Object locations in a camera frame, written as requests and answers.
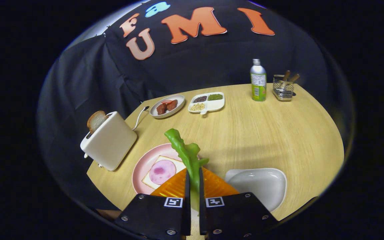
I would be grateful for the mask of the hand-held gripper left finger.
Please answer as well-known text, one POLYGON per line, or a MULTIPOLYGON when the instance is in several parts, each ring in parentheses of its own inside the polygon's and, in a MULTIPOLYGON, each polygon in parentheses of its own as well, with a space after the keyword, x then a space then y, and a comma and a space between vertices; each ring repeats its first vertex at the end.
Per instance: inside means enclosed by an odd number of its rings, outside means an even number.
POLYGON ((185 240, 191 234, 188 172, 182 187, 183 198, 137 194, 113 223, 136 240, 185 240))

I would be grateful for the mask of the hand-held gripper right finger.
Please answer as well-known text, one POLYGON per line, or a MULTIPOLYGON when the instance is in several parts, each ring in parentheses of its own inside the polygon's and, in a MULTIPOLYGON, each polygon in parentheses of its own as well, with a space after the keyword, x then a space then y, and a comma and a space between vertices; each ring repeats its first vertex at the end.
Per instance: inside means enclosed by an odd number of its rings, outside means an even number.
POLYGON ((200 174, 199 230, 206 240, 262 240, 279 221, 252 192, 206 198, 200 174))

